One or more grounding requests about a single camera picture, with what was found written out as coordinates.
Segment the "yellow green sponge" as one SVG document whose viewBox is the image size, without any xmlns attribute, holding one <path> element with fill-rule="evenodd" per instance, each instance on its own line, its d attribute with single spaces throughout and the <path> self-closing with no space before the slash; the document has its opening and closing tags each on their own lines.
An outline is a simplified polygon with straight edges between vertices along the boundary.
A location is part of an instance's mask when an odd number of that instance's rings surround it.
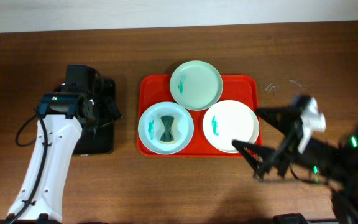
<svg viewBox="0 0 358 224">
<path fill-rule="evenodd" d="M 165 115 L 160 118 L 163 126 L 163 133 L 160 137 L 160 142 L 162 144 L 174 144 L 175 134 L 174 134 L 174 127 L 175 127 L 175 118 L 173 116 Z"/>
</svg>

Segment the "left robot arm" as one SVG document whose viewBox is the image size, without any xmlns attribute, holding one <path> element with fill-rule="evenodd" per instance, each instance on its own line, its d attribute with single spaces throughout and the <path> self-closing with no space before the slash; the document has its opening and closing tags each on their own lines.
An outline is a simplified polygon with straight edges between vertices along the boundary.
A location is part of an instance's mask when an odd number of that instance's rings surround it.
<svg viewBox="0 0 358 224">
<path fill-rule="evenodd" d="M 122 115 L 116 84 L 87 65 L 68 65 L 65 81 L 39 100 L 34 151 L 3 223 L 61 223 L 62 199 L 74 155 L 109 154 Z"/>
</svg>

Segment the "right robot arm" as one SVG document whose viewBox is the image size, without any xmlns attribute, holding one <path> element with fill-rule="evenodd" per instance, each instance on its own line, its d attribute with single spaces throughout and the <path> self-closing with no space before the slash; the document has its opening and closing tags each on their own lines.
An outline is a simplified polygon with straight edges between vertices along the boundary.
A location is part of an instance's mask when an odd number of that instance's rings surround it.
<svg viewBox="0 0 358 224">
<path fill-rule="evenodd" d="M 341 188 L 330 189 L 337 222 L 358 223 L 358 125 L 334 147 L 312 137 L 314 132 L 326 129 L 324 114 L 318 111 L 312 96 L 298 95 L 288 106 L 257 108 L 255 113 L 284 138 L 277 149 L 232 140 L 234 148 L 253 169 L 254 179 L 263 181 L 272 168 L 277 169 L 280 177 L 292 172 L 293 165 L 308 169 L 307 179 L 296 174 L 293 177 L 327 187 L 332 181 L 337 182 Z"/>
</svg>

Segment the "light blue plate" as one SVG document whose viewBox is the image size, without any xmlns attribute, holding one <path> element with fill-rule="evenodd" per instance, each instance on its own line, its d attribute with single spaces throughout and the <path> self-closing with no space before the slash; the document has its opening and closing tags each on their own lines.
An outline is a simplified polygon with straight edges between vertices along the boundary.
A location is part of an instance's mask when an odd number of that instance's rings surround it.
<svg viewBox="0 0 358 224">
<path fill-rule="evenodd" d="M 162 144 L 159 140 L 163 133 L 160 118 L 173 116 L 176 120 L 173 129 L 175 134 L 174 144 Z M 138 122 L 138 136 L 141 143 L 150 151 L 169 155 L 182 151 L 191 141 L 195 131 L 195 125 L 190 113 L 182 106 L 172 102 L 161 102 L 147 108 Z"/>
</svg>

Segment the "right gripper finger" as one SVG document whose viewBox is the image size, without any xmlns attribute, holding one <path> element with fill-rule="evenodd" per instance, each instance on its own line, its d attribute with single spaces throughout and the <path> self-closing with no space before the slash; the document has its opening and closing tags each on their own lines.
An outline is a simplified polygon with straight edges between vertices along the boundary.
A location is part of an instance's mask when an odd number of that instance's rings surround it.
<svg viewBox="0 0 358 224">
<path fill-rule="evenodd" d="M 251 166 L 255 180 L 263 180 L 273 167 L 275 149 L 238 140 L 232 140 L 232 146 Z"/>
<path fill-rule="evenodd" d="M 301 129 L 301 111 L 294 106 L 257 108 L 255 114 L 283 134 Z"/>
</svg>

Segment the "mint green plate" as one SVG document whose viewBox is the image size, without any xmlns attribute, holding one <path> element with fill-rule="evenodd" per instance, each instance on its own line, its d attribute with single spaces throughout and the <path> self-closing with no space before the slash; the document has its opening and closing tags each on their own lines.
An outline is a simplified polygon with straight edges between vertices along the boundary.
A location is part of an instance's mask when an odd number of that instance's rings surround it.
<svg viewBox="0 0 358 224">
<path fill-rule="evenodd" d="M 169 83 L 173 99 L 188 110 L 200 111 L 214 105 L 223 93 L 223 78 L 211 64 L 192 60 L 179 65 Z"/>
</svg>

